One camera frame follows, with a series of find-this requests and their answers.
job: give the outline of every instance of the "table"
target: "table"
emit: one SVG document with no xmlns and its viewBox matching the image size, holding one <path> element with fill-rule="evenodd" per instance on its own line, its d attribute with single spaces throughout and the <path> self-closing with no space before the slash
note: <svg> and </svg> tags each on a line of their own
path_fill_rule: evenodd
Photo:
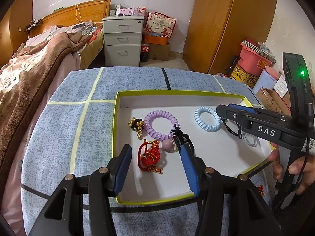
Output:
<svg viewBox="0 0 315 236">
<path fill-rule="evenodd" d="M 47 198 L 68 173 L 89 175 L 111 159 L 114 100 L 117 91 L 203 90 L 244 95 L 262 107 L 253 92 L 231 79 L 176 69 L 104 67 L 71 72 L 44 109 L 23 161 L 22 207 L 29 233 Z M 266 185 L 264 171 L 251 178 Z M 268 191 L 265 200 L 269 203 Z M 225 196 L 222 235 L 227 234 Z M 88 204 L 87 196 L 83 203 Z M 123 206 L 110 199 L 117 235 L 194 235 L 198 206 L 191 199 L 156 206 Z M 84 233 L 90 235 L 87 206 Z"/>
</svg>

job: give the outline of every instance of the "brown blanket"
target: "brown blanket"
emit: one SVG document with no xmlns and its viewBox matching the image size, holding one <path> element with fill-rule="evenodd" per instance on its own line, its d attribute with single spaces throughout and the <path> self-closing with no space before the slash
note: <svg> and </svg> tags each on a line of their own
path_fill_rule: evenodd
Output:
<svg viewBox="0 0 315 236">
<path fill-rule="evenodd" d="M 61 61 L 91 37 L 57 34 L 23 48 L 0 69 L 0 203 L 16 151 Z"/>
</svg>

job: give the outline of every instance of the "blue gripper pad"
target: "blue gripper pad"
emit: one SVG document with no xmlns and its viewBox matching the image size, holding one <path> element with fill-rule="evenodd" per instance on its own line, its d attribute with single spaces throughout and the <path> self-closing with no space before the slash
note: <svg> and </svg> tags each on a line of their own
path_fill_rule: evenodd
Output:
<svg viewBox="0 0 315 236">
<path fill-rule="evenodd" d="M 130 145 L 128 146 L 129 146 L 128 148 L 124 147 L 119 155 L 120 166 L 115 175 L 115 186 L 113 190 L 116 196 L 118 195 L 119 192 L 122 191 L 122 187 L 123 187 L 123 184 L 125 183 L 125 179 L 126 179 L 127 172 L 130 166 L 131 158 L 132 158 L 132 148 Z"/>
<path fill-rule="evenodd" d="M 250 113 L 257 113 L 253 108 L 251 107 L 246 107 L 246 106 L 241 106 L 241 105 L 236 105 L 236 104 L 229 104 L 229 107 L 237 108 L 237 109 L 242 109 Z"/>
<path fill-rule="evenodd" d="M 200 189 L 199 189 L 199 184 L 198 184 L 197 172 L 184 146 L 181 147 L 181 160 L 184 166 L 184 170 L 186 173 L 190 190 L 194 193 L 195 196 L 198 196 Z"/>
</svg>

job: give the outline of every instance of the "cola bottle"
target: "cola bottle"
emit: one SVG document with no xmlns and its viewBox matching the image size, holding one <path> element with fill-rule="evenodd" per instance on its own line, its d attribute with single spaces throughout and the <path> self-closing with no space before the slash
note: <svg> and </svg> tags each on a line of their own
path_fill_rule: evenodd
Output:
<svg viewBox="0 0 315 236">
<path fill-rule="evenodd" d="M 147 43 L 141 44 L 140 62 L 147 62 L 149 56 L 150 45 Z"/>
</svg>

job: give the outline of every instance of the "screw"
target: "screw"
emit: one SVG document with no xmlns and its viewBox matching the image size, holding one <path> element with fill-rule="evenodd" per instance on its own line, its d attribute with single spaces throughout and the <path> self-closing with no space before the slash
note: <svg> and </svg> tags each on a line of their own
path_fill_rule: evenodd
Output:
<svg viewBox="0 0 315 236">
<path fill-rule="evenodd" d="M 68 175 L 66 175 L 65 179 L 66 179 L 67 181 L 70 181 L 70 180 L 73 179 L 73 175 L 72 175 L 72 174 L 68 174 Z"/>
<path fill-rule="evenodd" d="M 206 167 L 204 169 L 204 171 L 207 173 L 207 174 L 212 174 L 215 170 L 213 168 L 210 168 L 210 167 Z"/>
<path fill-rule="evenodd" d="M 246 181 L 248 179 L 248 177 L 246 175 L 240 174 L 239 179 L 242 181 Z"/>
<path fill-rule="evenodd" d="M 99 169 L 99 172 L 100 172 L 101 174 L 107 173 L 107 172 L 108 172 L 108 168 L 102 167 L 102 168 Z"/>
</svg>

